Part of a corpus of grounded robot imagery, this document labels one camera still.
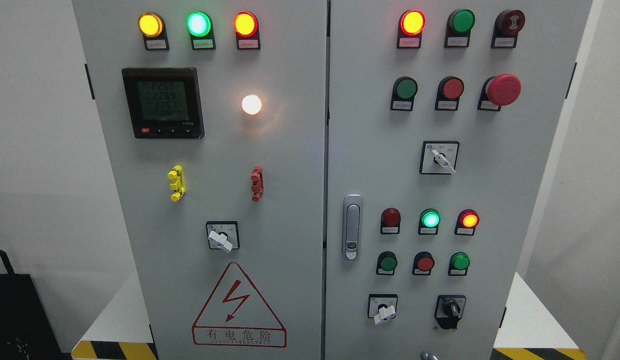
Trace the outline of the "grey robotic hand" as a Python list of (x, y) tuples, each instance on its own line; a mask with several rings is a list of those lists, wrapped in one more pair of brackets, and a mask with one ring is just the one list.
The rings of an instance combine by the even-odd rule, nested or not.
[(419, 355), (420, 360), (438, 360), (438, 357), (428, 351), (422, 351), (422, 353), (420, 353)]

